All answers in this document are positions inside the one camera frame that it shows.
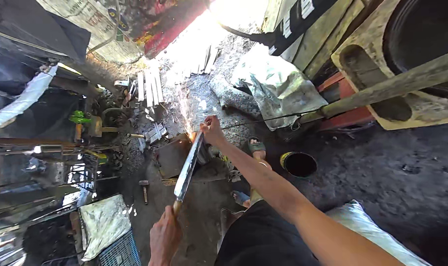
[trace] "wooden pole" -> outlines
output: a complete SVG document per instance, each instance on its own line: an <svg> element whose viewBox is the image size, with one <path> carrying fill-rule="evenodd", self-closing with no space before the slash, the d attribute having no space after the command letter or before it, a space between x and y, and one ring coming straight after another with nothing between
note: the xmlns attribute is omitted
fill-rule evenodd
<svg viewBox="0 0 448 266"><path fill-rule="evenodd" d="M448 53L370 88L352 94L351 97L323 106L318 111L304 114L298 119L298 122L303 124L321 118L330 118L358 107L402 96L442 82L448 82Z"/></svg>

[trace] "black bucket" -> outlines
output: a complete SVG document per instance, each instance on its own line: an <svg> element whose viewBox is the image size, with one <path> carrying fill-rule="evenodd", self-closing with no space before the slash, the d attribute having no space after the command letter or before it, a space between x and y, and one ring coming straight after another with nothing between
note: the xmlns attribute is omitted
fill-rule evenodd
<svg viewBox="0 0 448 266"><path fill-rule="evenodd" d="M292 176L308 178L317 170L315 159L303 152L287 152L280 156L280 165Z"/></svg>

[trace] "forearm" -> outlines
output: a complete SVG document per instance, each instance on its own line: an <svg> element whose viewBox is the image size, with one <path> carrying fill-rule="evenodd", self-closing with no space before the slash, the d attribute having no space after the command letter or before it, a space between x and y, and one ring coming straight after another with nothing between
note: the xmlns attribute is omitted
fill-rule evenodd
<svg viewBox="0 0 448 266"><path fill-rule="evenodd" d="M227 141L218 145L250 185L288 222L323 265L402 265L386 251L329 218L279 174Z"/></svg>
<svg viewBox="0 0 448 266"><path fill-rule="evenodd" d="M255 188L258 193L287 221L294 224L299 208L311 202L290 182L269 170L248 154L227 141L219 143L218 148Z"/></svg>

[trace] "cable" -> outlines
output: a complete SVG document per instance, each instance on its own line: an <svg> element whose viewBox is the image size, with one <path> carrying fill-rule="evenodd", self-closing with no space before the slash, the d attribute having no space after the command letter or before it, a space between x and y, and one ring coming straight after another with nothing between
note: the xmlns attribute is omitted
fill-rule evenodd
<svg viewBox="0 0 448 266"><path fill-rule="evenodd" d="M234 124L234 125L230 125L230 126L226 126L223 127L222 130L224 129L230 129L233 127L237 127L237 126L241 126L241 125L246 125L246 124L253 124L253 123L260 123L260 122L265 122L265 121L269 121L269 120L274 120L274 119L279 119L279 118L285 118L285 117L290 117L290 116L298 116L301 117L301 115L303 114L307 114L307 113L311 113L311 112L315 112L317 110L311 110L311 111L306 111L306 112L301 112L301 113L294 113L294 114L289 114L289 115L284 115L284 116L279 116L279 117L275 117L275 118L268 118L268 119L263 119L263 120L258 120L258 121L252 121L252 122L247 122L247 123L242 123L242 124Z"/></svg>
<svg viewBox="0 0 448 266"><path fill-rule="evenodd" d="M87 55L90 54L90 53L92 53L93 51L98 50L99 48L103 47L104 45L110 43L110 42L111 42L112 40L114 40L114 38L117 36L117 31L119 30L119 20L120 20L120 6L119 6L119 0L116 0L116 9L117 9L117 11L116 11L116 12L117 12L117 18L116 18L116 28L115 28L115 30L114 30L114 33L112 34L112 36L111 36L109 39L107 39L107 40L103 41L102 43L100 43L100 44L98 44L98 45L92 47L92 48L86 53Z"/></svg>
<svg viewBox="0 0 448 266"><path fill-rule="evenodd" d="M204 4L206 5L207 10L209 11L209 13L212 14L213 12L211 11L211 7L209 5L209 1L204 0ZM241 31L238 31L236 29L233 29L233 28L231 28L229 26L226 26L226 25L222 24L217 18L215 20L223 29L225 29L228 32L230 32L232 34L235 34L237 36L240 36L240 37L243 37L243 38L247 38L247 39L249 39L251 41L258 42L258 43L263 44L263 45L268 46L268 47L271 47L274 44L274 42L275 42L275 35L274 35L273 32L252 33L252 34L243 33Z"/></svg>

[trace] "wooden knife handle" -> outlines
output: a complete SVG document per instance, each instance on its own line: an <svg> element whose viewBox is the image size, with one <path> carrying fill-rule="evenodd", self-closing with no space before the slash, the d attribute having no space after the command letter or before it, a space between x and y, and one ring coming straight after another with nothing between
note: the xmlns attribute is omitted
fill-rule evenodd
<svg viewBox="0 0 448 266"><path fill-rule="evenodd" d="M178 215L178 212L179 212L180 209L181 209L181 204L182 204L182 202L180 202L180 201L175 201L175 203L173 203L173 214L174 214L175 216Z"/></svg>

